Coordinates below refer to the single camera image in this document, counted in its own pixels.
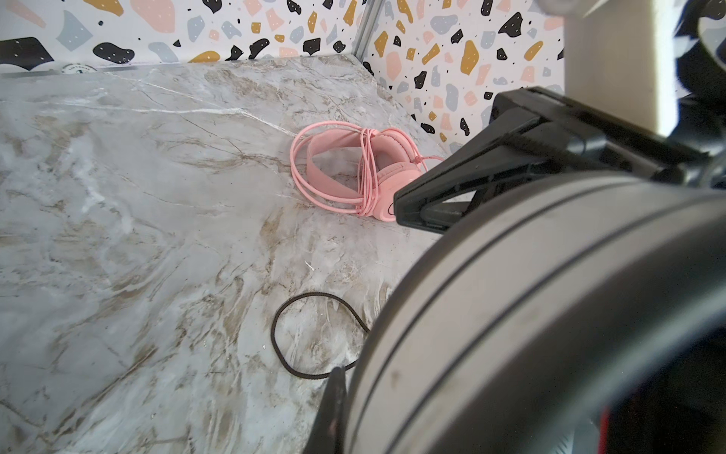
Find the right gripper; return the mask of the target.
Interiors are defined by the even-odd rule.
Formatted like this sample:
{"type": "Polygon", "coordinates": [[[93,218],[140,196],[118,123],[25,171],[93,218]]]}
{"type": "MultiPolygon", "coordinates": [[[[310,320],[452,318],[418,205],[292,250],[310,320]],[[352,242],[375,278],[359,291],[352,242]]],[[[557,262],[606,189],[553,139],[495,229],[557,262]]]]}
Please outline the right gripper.
{"type": "Polygon", "coordinates": [[[712,182],[715,111],[686,96],[675,129],[661,135],[541,87],[503,92],[488,127],[395,194],[396,222],[442,234],[484,202],[565,168],[712,182]]]}

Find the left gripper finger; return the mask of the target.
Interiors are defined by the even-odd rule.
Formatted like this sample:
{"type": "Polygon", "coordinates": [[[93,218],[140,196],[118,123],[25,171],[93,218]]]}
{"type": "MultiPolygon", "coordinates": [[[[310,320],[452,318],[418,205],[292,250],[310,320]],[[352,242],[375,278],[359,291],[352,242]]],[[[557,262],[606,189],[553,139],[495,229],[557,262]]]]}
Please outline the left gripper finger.
{"type": "Polygon", "coordinates": [[[321,406],[302,454],[338,454],[343,452],[347,385],[345,370],[334,368],[326,382],[321,406]]]}

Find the white black headphones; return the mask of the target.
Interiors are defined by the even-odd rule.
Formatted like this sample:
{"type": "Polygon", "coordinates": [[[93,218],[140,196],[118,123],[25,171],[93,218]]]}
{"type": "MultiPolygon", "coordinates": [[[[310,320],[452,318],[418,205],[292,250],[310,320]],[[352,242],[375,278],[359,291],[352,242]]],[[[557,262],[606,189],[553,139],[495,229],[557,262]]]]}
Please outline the white black headphones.
{"type": "Polygon", "coordinates": [[[383,307],[347,453],[545,453],[725,323],[725,194],[626,174],[486,202],[383,307]]]}

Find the pink headphones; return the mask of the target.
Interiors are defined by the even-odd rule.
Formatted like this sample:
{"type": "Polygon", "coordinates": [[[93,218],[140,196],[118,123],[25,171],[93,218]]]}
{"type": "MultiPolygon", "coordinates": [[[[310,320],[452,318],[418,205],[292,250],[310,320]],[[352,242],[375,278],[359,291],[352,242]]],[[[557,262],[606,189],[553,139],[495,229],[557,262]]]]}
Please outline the pink headphones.
{"type": "Polygon", "coordinates": [[[323,121],[301,130],[289,149],[293,183],[312,204],[329,212],[395,221],[394,196],[427,172],[428,161],[413,139],[397,128],[383,131],[342,121],[323,121]],[[357,149],[357,186],[324,173],[314,158],[337,149],[357,149]]]}

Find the right aluminium corner post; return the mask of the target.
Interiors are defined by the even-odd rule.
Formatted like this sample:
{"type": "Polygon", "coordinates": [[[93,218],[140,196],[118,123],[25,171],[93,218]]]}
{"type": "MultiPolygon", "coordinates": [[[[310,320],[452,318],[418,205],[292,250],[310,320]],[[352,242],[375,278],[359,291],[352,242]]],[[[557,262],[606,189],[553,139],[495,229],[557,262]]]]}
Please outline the right aluminium corner post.
{"type": "Polygon", "coordinates": [[[353,44],[354,56],[359,62],[363,62],[365,59],[366,48],[372,40],[376,21],[385,3],[385,0],[368,0],[366,2],[357,37],[355,37],[353,44]]]}

